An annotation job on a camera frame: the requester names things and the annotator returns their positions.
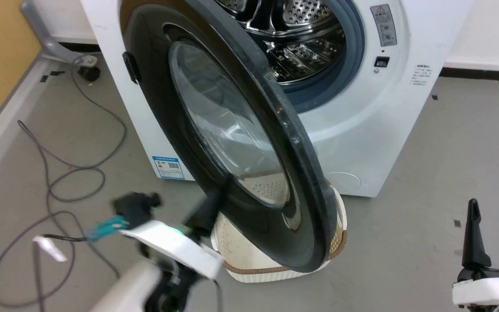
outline gray cable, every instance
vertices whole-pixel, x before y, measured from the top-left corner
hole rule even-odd
[[[22,231],[18,236],[16,236],[15,239],[13,239],[13,241],[8,245],[8,247],[6,247],[3,250],[3,252],[1,253],[0,264],[1,264],[2,260],[4,259],[4,257],[6,256],[6,254],[8,253],[8,251],[16,244],[16,242],[19,241],[19,239],[24,237],[24,235],[26,235],[30,230],[35,228],[37,225],[39,225],[40,223],[43,223],[44,221],[47,221],[49,219],[59,229],[59,231],[63,234],[64,237],[71,237],[67,233],[67,231],[61,226],[59,221],[57,221],[57,218],[56,218],[57,215],[61,215],[61,214],[70,215],[73,218],[73,220],[75,221],[75,224],[78,227],[79,231],[81,232],[82,237],[85,237],[86,234],[84,233],[84,230],[83,230],[80,222],[78,221],[78,218],[72,212],[70,212],[70,211],[52,212],[51,207],[50,207],[50,197],[53,197],[55,200],[58,200],[60,202],[71,203],[71,202],[75,202],[75,201],[77,202],[77,201],[80,201],[83,199],[87,199],[87,198],[95,195],[97,192],[99,192],[99,190],[101,190],[103,188],[103,185],[105,184],[105,173],[100,168],[97,168],[97,167],[102,165],[107,160],[109,160],[109,158],[113,157],[117,153],[119,148],[121,148],[124,141],[126,140],[127,129],[126,129],[126,124],[123,122],[123,120],[120,117],[118,117],[115,113],[111,112],[109,109],[106,109],[105,107],[99,105],[97,102],[95,102],[94,100],[89,98],[84,93],[84,91],[81,89],[81,87],[78,85],[78,83],[75,79],[75,65],[78,63],[80,58],[81,57],[78,57],[71,64],[71,77],[72,77],[73,83],[75,84],[75,87],[78,89],[78,91],[81,93],[81,95],[83,97],[85,97],[85,99],[87,99],[91,104],[102,109],[103,111],[105,111],[109,115],[111,115],[113,118],[115,118],[123,127],[123,135],[122,135],[121,139],[119,140],[119,143],[117,144],[117,146],[105,158],[103,158],[102,160],[100,160],[99,162],[96,162],[95,164],[93,164],[91,166],[78,166],[75,164],[71,164],[70,162],[66,162],[65,160],[62,160],[57,155],[55,155],[52,152],[50,152],[49,150],[47,150],[47,148],[45,148],[37,140],[37,138],[30,131],[30,129],[28,129],[28,127],[21,120],[18,120],[18,122],[17,122],[18,126],[30,138],[30,140],[32,140],[32,142],[36,146],[36,149],[38,150],[38,152],[42,158],[43,164],[44,164],[45,185],[47,187],[47,193],[45,194],[45,207],[47,209],[48,215],[39,219],[38,221],[34,222],[32,225],[30,225],[29,227],[24,229],[24,231]],[[49,179],[49,166],[48,166],[47,158],[46,158],[44,152],[47,153],[48,155],[50,155],[51,157],[53,157],[55,160],[65,164],[67,166],[70,166],[73,169],[69,172],[66,172],[65,174],[58,176],[57,179],[55,179],[51,182]],[[62,198],[62,197],[59,197],[53,193],[53,188],[56,184],[58,184],[58,182],[62,181],[64,178],[66,178],[67,176],[69,176],[75,172],[79,172],[79,171],[83,171],[83,170],[93,170],[93,171],[96,171],[99,174],[101,174],[101,184],[94,191],[92,191],[86,195],[82,195],[80,197],[75,197],[75,198]],[[32,306],[33,304],[38,303],[38,304],[40,304],[40,308],[43,309],[43,301],[45,299],[49,298],[50,296],[52,296],[53,294],[55,294],[57,291],[59,291],[59,289],[61,289],[61,287],[63,287],[63,285],[67,282],[67,280],[71,276],[71,272],[73,270],[73,267],[75,266],[76,250],[75,250],[74,243],[72,241],[70,241],[70,243],[71,243],[71,261],[69,262],[70,263],[69,268],[68,268],[67,273],[65,274],[65,277],[63,278],[63,280],[56,287],[54,287],[49,292],[46,292],[45,294],[39,293],[38,296],[36,296],[37,298],[32,299],[32,300],[26,300],[25,302],[9,303],[9,302],[4,302],[3,300],[0,300],[0,306],[3,306],[5,308],[24,308],[26,306]],[[115,274],[115,276],[118,279],[120,277],[119,271],[115,268],[115,266],[113,266],[113,264],[111,264],[111,262],[109,262],[109,260],[107,260],[106,257],[104,257],[101,253],[99,253],[99,251],[97,249],[95,249],[95,247],[89,241],[87,242],[87,244],[88,244],[89,248],[93,251],[93,253],[95,253],[97,255],[97,257],[99,257],[101,259],[101,261],[103,261],[113,271],[113,273]]]

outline washing machine door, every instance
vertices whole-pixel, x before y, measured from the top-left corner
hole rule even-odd
[[[214,0],[125,0],[120,14],[127,67],[198,184],[232,173],[222,213],[279,264],[319,268],[334,191],[257,44]]]

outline metal stand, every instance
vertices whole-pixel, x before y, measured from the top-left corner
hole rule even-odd
[[[99,69],[95,67],[97,58],[93,55],[71,51],[57,42],[40,17],[34,0],[24,0],[20,5],[20,10],[42,45],[42,57],[81,66],[78,73],[88,81],[95,81],[99,77]]]

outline stainless steel drum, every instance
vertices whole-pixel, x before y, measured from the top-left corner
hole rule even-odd
[[[321,0],[216,2],[263,49],[271,73],[281,85],[320,73],[344,51],[344,31]]]

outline black wheel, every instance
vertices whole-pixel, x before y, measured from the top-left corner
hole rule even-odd
[[[80,75],[83,79],[86,79],[89,82],[94,82],[99,78],[99,73],[101,71],[97,66],[93,67],[83,67],[81,66],[78,69],[78,75]]]

